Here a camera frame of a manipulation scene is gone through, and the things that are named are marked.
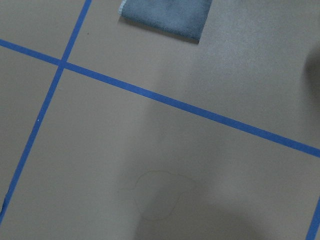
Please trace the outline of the folded grey cloth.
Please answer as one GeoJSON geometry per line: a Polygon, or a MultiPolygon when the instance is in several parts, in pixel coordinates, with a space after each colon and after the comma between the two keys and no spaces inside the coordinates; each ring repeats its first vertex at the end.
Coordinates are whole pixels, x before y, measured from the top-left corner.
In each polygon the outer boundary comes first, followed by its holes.
{"type": "Polygon", "coordinates": [[[211,0],[123,0],[118,13],[125,19],[199,42],[211,0]]]}

